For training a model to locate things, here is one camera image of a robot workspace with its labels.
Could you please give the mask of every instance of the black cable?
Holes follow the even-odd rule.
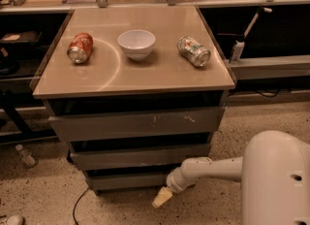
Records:
[[[74,218],[74,220],[75,220],[75,225],[78,225],[78,222],[77,222],[77,220],[76,220],[76,208],[77,208],[77,205],[78,205],[78,202],[79,202],[79,200],[86,194],[86,192],[89,190],[89,187],[79,196],[79,198],[77,199],[77,202],[76,202],[76,204],[75,204],[75,206],[74,206],[74,210],[73,210],[73,212],[72,212],[72,217]]]
[[[260,92],[259,90],[254,90],[254,91],[255,91],[256,93],[259,93],[260,95],[262,95],[262,96],[264,96],[264,97],[273,98],[273,97],[276,97],[276,96],[279,94],[280,90],[281,90],[281,89],[277,89],[275,92],[265,90],[264,92],[269,93],[268,95],[263,94],[263,93]]]

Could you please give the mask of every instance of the silver soda can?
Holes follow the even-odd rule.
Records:
[[[67,54],[76,64],[84,63],[93,48],[93,38],[87,33],[78,33],[70,42]]]
[[[184,36],[177,42],[179,53],[187,58],[195,67],[203,67],[209,61],[211,52],[194,38]]]

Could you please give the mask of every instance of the bowl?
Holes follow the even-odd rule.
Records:
[[[141,61],[153,50],[156,38],[146,30],[129,30],[121,34],[117,41],[127,57]]]

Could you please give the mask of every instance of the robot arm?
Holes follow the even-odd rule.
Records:
[[[279,131],[265,131],[243,158],[185,160],[167,177],[153,202],[157,208],[203,177],[241,180],[242,225],[310,224],[310,146]]]

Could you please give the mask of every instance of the speckled floor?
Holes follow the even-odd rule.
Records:
[[[45,117],[25,113],[28,122],[46,122]],[[0,134],[10,126],[9,122]],[[270,129],[290,133],[310,144],[309,128],[309,92],[280,93],[276,98],[232,96],[213,137],[209,157],[241,156],[254,135]],[[39,164],[31,170],[22,168],[15,145],[0,145],[0,215],[20,213],[26,225],[74,224],[73,208],[87,185],[83,174],[67,162],[66,145],[56,139],[26,145],[39,158]],[[240,183],[202,179],[154,209],[151,203],[157,191],[128,190],[100,197],[87,191],[77,205],[78,224],[240,224]]]

